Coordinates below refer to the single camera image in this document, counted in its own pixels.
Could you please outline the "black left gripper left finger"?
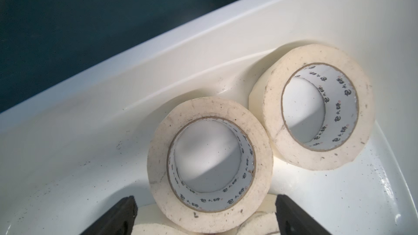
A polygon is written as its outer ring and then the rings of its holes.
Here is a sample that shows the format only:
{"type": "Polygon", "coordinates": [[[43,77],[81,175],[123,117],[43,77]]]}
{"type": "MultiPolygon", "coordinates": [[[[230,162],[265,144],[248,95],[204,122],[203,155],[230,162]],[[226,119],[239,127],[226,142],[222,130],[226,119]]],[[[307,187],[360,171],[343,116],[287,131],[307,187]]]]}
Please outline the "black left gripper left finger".
{"type": "Polygon", "coordinates": [[[124,197],[112,206],[81,235],[130,235],[138,206],[134,196],[124,197]]]}

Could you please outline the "masking tape roll six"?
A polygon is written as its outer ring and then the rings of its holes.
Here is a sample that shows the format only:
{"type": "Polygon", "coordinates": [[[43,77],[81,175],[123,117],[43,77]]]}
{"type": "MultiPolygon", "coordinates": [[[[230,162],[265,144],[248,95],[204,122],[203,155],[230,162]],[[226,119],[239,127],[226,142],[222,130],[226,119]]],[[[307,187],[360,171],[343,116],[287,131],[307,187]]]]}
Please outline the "masking tape roll six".
{"type": "Polygon", "coordinates": [[[150,190],[163,214],[197,233],[221,233],[246,221],[262,204],[272,181],[273,151],[259,120],[241,104],[216,96],[185,101],[159,124],[147,161],[150,190]],[[241,161],[224,187],[198,192],[182,180],[174,158],[182,133],[199,121],[220,123],[238,141],[241,161]]]}

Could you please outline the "cream plastic storage tray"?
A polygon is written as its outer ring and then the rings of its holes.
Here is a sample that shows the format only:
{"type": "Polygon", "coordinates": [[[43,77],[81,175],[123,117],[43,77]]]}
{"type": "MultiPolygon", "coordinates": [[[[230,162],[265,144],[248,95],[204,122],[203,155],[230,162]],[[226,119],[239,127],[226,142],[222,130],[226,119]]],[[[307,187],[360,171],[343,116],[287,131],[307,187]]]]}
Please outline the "cream plastic storage tray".
{"type": "Polygon", "coordinates": [[[337,170],[276,160],[271,191],[334,235],[418,232],[418,0],[239,0],[1,114],[1,234],[78,235],[121,198],[153,203],[147,155],[178,104],[246,105],[282,54],[319,42],[369,76],[376,123],[337,170]]]}

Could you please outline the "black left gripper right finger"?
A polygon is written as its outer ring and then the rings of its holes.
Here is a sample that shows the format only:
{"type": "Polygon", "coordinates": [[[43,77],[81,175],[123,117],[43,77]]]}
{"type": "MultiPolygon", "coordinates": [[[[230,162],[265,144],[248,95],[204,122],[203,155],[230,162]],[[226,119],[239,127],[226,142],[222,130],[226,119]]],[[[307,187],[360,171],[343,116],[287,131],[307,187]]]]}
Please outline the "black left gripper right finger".
{"type": "Polygon", "coordinates": [[[331,235],[287,195],[278,195],[275,206],[281,235],[331,235]]]}

